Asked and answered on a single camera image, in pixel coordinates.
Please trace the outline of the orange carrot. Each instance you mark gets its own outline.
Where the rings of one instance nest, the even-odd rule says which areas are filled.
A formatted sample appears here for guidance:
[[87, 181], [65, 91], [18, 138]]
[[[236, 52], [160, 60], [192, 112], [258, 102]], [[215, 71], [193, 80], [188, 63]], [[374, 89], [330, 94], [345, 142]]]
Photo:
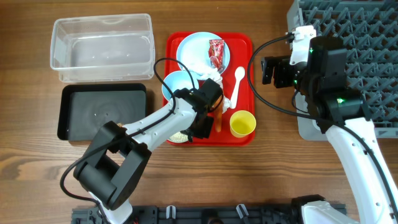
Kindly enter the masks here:
[[223, 103], [215, 109], [215, 130], [217, 133], [221, 131], [222, 128], [222, 115], [223, 115]]

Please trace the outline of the white tissue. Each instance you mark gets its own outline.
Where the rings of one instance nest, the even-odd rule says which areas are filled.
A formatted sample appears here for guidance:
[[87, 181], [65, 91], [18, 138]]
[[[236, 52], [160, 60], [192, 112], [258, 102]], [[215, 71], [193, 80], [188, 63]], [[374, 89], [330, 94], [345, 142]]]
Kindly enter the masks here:
[[224, 90], [223, 87], [223, 77], [221, 76], [221, 73], [217, 71], [216, 68], [213, 68], [209, 65], [205, 65], [204, 63], [189, 63], [187, 65], [187, 68], [190, 72], [194, 72], [197, 75], [198, 80], [207, 80], [208, 78], [212, 79], [215, 81], [219, 86], [221, 87], [222, 90]]

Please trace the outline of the light blue bowl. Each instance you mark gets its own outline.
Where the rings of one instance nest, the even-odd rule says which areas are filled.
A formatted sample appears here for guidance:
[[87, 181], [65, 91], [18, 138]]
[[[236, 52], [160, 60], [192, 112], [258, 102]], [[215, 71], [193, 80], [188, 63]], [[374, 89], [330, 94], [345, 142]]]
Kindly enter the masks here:
[[192, 89], [193, 87], [199, 88], [197, 75], [195, 73], [188, 74], [188, 72], [180, 70], [168, 74], [164, 78], [164, 83], [170, 88], [172, 93], [175, 90], [183, 88]]

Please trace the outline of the light blue plate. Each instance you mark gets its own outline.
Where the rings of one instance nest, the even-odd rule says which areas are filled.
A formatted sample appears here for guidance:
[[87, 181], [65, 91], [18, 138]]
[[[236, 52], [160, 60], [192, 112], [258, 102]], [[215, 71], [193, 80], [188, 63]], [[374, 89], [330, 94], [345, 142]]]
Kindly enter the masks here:
[[176, 59], [186, 67], [189, 63], [204, 63], [211, 67], [208, 50], [209, 40], [221, 39], [211, 32], [196, 32], [184, 38], [177, 48]]

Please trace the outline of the red snack wrapper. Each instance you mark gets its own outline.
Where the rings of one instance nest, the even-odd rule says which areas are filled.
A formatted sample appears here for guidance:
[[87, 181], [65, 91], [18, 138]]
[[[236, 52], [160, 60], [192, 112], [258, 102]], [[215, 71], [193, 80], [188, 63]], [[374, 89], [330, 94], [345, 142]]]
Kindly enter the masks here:
[[210, 62], [217, 71], [220, 71], [223, 69], [224, 40], [209, 40], [209, 45], [210, 48], [208, 50], [208, 56], [210, 58]]

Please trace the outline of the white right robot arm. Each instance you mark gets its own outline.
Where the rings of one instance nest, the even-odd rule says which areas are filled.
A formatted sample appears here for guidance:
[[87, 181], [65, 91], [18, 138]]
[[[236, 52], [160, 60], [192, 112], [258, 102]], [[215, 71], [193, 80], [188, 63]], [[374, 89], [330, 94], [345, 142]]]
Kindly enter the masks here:
[[307, 110], [298, 118], [314, 121], [333, 146], [356, 201], [360, 223], [397, 222], [397, 186], [382, 156], [363, 94], [348, 86], [347, 49], [337, 37], [301, 26], [284, 35], [292, 53], [262, 59], [262, 81], [294, 87]]

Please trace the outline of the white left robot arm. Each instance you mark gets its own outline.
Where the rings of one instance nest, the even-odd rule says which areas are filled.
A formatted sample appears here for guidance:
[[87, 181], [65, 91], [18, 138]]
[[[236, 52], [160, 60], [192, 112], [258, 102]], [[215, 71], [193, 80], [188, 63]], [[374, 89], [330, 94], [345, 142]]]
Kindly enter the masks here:
[[168, 104], [140, 121], [100, 128], [73, 176], [98, 204], [104, 223], [128, 219], [129, 197], [158, 146], [176, 133], [189, 141], [210, 136], [214, 119], [208, 113], [222, 95], [219, 84], [207, 79], [198, 89], [176, 90]]

